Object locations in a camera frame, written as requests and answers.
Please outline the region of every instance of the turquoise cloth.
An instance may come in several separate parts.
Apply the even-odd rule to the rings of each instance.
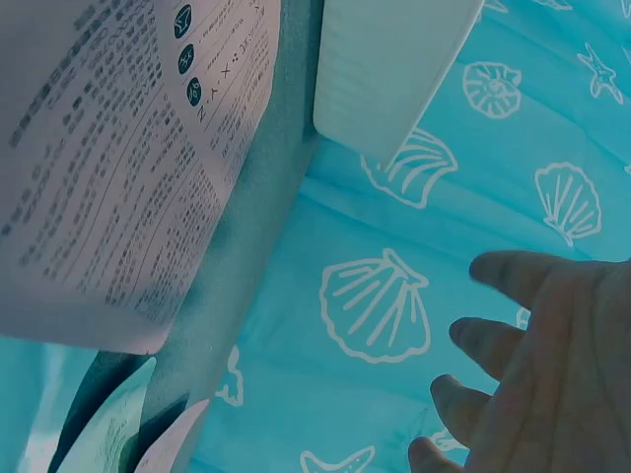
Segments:
[[[448,328],[527,321],[470,260],[629,257],[628,3],[489,1],[394,165],[321,144],[225,374],[243,405],[215,399],[191,473],[404,472],[418,436],[464,461],[429,384],[495,383]]]

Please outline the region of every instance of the white seashell outline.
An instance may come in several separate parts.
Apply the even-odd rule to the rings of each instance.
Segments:
[[[356,451],[348,458],[340,461],[339,463],[325,463],[319,458],[317,458],[313,453],[308,450],[303,451],[300,454],[300,466],[303,469],[303,473],[318,473],[316,470],[312,470],[309,467],[309,461],[312,462],[317,468],[320,468],[322,471],[333,471],[333,472],[350,472],[353,473],[362,473],[364,469],[373,461],[375,458],[375,446],[367,446],[366,448],[362,448],[359,451]]]
[[[230,386],[226,383],[221,390],[215,392],[215,396],[223,399],[233,407],[241,407],[244,405],[244,374],[237,368],[239,361],[239,347],[235,345],[228,357],[228,373],[237,379],[237,393],[230,394]]]
[[[530,320],[530,311],[527,308],[520,307],[515,314],[515,326],[521,330],[528,328],[528,321]]]
[[[501,62],[472,62],[464,66],[462,73],[462,90],[471,108],[494,120],[508,118],[520,109],[522,91],[519,85],[521,83],[522,71]],[[489,103],[488,99],[491,97],[494,100]]]
[[[364,360],[365,362],[368,362],[370,364],[378,364],[378,363],[401,363],[404,360],[406,360],[407,358],[414,356],[414,355],[423,355],[424,353],[426,353],[431,346],[432,343],[432,337],[431,337],[431,332],[430,332],[430,324],[429,324],[429,319],[427,317],[427,312],[425,310],[425,306],[423,305],[423,301],[421,299],[420,294],[418,294],[418,290],[423,289],[423,288],[427,288],[430,285],[429,280],[423,276],[420,273],[417,273],[416,271],[412,270],[395,252],[393,249],[391,248],[385,248],[383,251],[383,257],[382,258],[367,258],[367,259],[360,259],[357,261],[350,261],[350,262],[345,262],[345,263],[340,263],[340,264],[334,264],[331,266],[327,266],[324,268],[324,270],[322,271],[322,284],[320,286],[320,290],[319,290],[319,301],[320,301],[320,316],[322,317],[322,320],[324,320],[324,323],[326,324],[326,330],[328,333],[328,336],[334,340],[335,342],[337,342],[337,344],[339,345],[339,347],[342,349],[342,351],[344,353],[346,353],[346,355],[348,355],[349,357],[352,358],[361,358],[362,360]],[[385,268],[391,268],[394,269],[394,271],[399,271],[401,273],[406,273],[408,275],[411,275],[411,277],[413,279],[415,279],[416,281],[418,281],[417,283],[414,284],[407,284],[406,287],[406,294],[403,293],[403,291],[399,291],[398,295],[397,295],[397,299],[395,304],[392,306],[392,308],[396,307],[396,309],[393,309],[390,313],[390,310],[383,316],[381,322],[384,322],[384,325],[389,321],[389,318],[393,315],[393,313],[395,311],[397,311],[397,317],[401,317],[402,316],[402,308],[399,308],[401,304],[405,304],[405,298],[407,296],[407,293],[413,293],[416,292],[416,294],[412,295],[414,299],[414,301],[418,304],[418,310],[420,313],[416,313],[414,312],[414,318],[420,318],[422,324],[423,324],[423,329],[424,329],[424,333],[425,333],[425,343],[421,346],[421,347],[409,347],[407,348],[401,355],[397,355],[397,356],[392,356],[392,355],[380,355],[377,357],[371,356],[368,353],[365,352],[360,352],[358,350],[354,350],[350,347],[348,347],[346,345],[346,342],[344,341],[344,339],[342,337],[340,337],[336,331],[335,331],[335,322],[329,317],[328,315],[328,300],[326,299],[326,290],[328,288],[328,283],[330,281],[330,277],[331,275],[333,275],[334,273],[337,273],[341,270],[344,270],[346,268],[349,267],[357,267],[357,266],[361,266],[361,265],[377,265],[377,268],[375,270],[373,270],[374,273],[380,272],[382,270],[384,270]],[[376,304],[379,303],[379,301],[381,300],[381,298],[374,304],[371,304],[371,306],[374,306]],[[369,310],[368,310],[368,314],[371,313],[371,307],[369,306]],[[393,331],[393,335],[390,336],[390,341],[389,344],[391,345],[392,343],[392,337],[396,335],[396,330],[397,330],[397,324],[395,323],[395,327],[394,327],[394,331]]]
[[[486,0],[484,7],[500,13],[509,13],[509,9],[500,0]]]
[[[579,217],[580,214],[585,211],[585,205],[587,204],[581,205],[578,210],[575,210],[578,198],[580,197],[580,192],[583,190],[583,184],[573,195],[569,195],[570,187],[574,183],[574,177],[571,177],[566,183],[564,183],[563,189],[561,189],[561,181],[557,177],[554,195],[552,195],[549,191],[546,192],[542,188],[541,180],[544,176],[548,176],[551,172],[562,169],[568,169],[570,173],[576,174],[583,181],[587,190],[594,199],[596,208],[583,219],[579,219]],[[536,171],[534,174],[534,183],[539,194],[539,199],[541,199],[543,209],[546,213],[546,217],[543,219],[543,222],[545,225],[561,235],[568,246],[573,247],[575,239],[590,237],[600,232],[602,229],[602,210],[600,208],[600,199],[598,197],[598,193],[596,192],[594,183],[586,176],[581,168],[574,166],[571,163],[552,163],[547,168],[538,169]],[[561,206],[567,198],[572,199],[570,202],[570,208],[565,213],[563,220],[559,224],[559,212],[561,210]],[[581,225],[583,225],[592,215],[596,215],[596,225],[592,225],[592,228],[582,228]],[[570,230],[565,230],[567,224],[570,224],[573,227],[571,227]]]
[[[624,18],[631,17],[631,0],[620,0],[622,5],[622,15]]]
[[[405,156],[414,151],[418,151],[419,153],[417,155]],[[443,158],[445,159],[445,161],[443,163],[437,161],[437,159],[439,158]],[[377,172],[387,173],[387,180],[389,182],[393,182],[394,178],[398,175],[399,172],[405,172],[406,170],[408,170],[406,165],[413,164],[414,162],[423,162],[423,160],[427,160],[430,163],[413,169],[408,174],[407,178],[403,180],[400,192],[392,189],[391,187],[388,187],[387,185],[379,183],[376,179]],[[407,138],[405,145],[400,149],[396,158],[394,158],[394,160],[392,160],[392,162],[387,165],[385,170],[381,171],[381,164],[377,165],[377,169],[372,169],[368,161],[366,160],[366,157],[364,157],[363,155],[360,156],[360,163],[362,165],[362,169],[368,176],[369,181],[376,189],[385,192],[386,194],[394,197],[396,200],[402,202],[405,205],[409,205],[410,207],[414,207],[419,210],[427,207],[430,193],[432,192],[432,189],[439,181],[439,179],[445,174],[456,172],[458,169],[457,160],[454,156],[454,153],[452,153],[452,150],[450,150],[450,148],[436,136],[420,128],[416,128],[412,131],[410,136]],[[432,169],[437,170],[427,179],[427,182],[425,182],[425,184],[423,185],[421,199],[411,200],[405,198],[404,194],[408,190],[409,185],[413,183],[414,178],[416,178],[419,174]]]
[[[454,439],[447,428],[442,429],[440,432],[436,432],[430,436],[429,439],[441,452],[448,452],[457,449],[467,450],[466,446]]]
[[[577,57],[579,61],[588,66],[593,73],[592,81],[590,82],[590,94],[592,94],[592,97],[597,99],[600,97],[602,89],[607,89],[611,92],[615,101],[623,105],[624,97],[614,82],[617,77],[615,70],[611,69],[600,60],[594,48],[588,42],[585,43],[585,49],[589,56],[577,53]]]
[[[543,5],[544,7],[550,7],[553,10],[557,11],[571,11],[574,10],[574,7],[570,5],[566,0],[532,0],[539,5]]]

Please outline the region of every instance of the instruction sheet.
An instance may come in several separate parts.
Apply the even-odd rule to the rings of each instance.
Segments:
[[[163,345],[269,102],[280,0],[9,0],[0,332]]]

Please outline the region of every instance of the white plastic part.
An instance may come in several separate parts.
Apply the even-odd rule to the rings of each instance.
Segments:
[[[454,63],[484,0],[326,0],[314,123],[388,163]]]

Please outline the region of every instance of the seashell pattern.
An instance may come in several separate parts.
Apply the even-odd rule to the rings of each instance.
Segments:
[[[574,10],[572,5],[570,5],[567,0],[533,0],[539,5],[543,5],[544,7],[550,7],[554,10]]]
[[[427,207],[432,188],[443,175],[457,170],[456,158],[447,145],[419,128],[389,165],[363,156],[360,160],[375,188],[417,209]]]
[[[522,72],[499,62],[474,62],[464,68],[462,88],[469,104],[493,119],[520,109]]]
[[[592,71],[592,81],[590,82],[590,94],[597,99],[600,93],[607,89],[619,104],[624,104],[622,92],[615,85],[617,73],[607,66],[594,51],[594,48],[588,42],[585,43],[585,50],[588,55],[577,54],[579,60],[588,66]]]
[[[441,452],[448,452],[456,449],[466,450],[466,446],[454,439],[447,428],[431,435],[429,439]]]
[[[372,364],[421,355],[431,344],[419,292],[428,286],[389,248],[381,258],[328,266],[319,292],[328,335],[349,357]]]
[[[515,316],[515,326],[521,330],[528,328],[528,322],[530,321],[530,311],[527,308],[521,307]]]
[[[239,347],[235,345],[230,352],[230,357],[228,357],[228,379],[221,390],[215,392],[215,397],[223,399],[233,407],[244,405],[244,375],[237,368],[239,356]]]
[[[546,217],[543,222],[574,246],[579,238],[600,232],[602,211],[594,183],[581,168],[553,163],[534,175]]]
[[[509,13],[509,9],[500,0],[486,0],[484,6],[500,13]]]
[[[310,451],[305,450],[300,454],[300,465],[303,468],[303,473],[323,473],[325,471],[361,473],[373,461],[373,458],[375,458],[375,447],[373,445],[367,446],[335,464],[325,463]]]

